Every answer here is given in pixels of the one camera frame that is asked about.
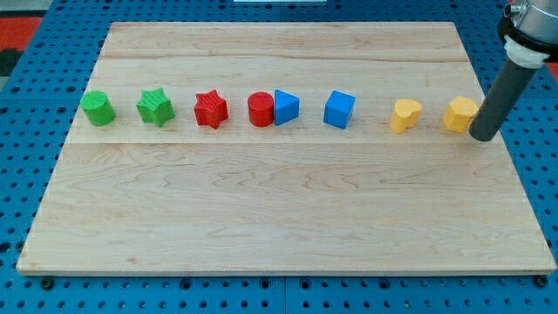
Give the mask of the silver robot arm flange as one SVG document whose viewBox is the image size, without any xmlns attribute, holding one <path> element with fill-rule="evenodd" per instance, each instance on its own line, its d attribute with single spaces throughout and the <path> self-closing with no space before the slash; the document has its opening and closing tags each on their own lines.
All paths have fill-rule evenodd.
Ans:
<svg viewBox="0 0 558 314">
<path fill-rule="evenodd" d="M 498 24 L 500 40 L 547 54 L 546 63 L 557 62 L 557 0 L 514 0 L 503 9 Z"/>
</svg>

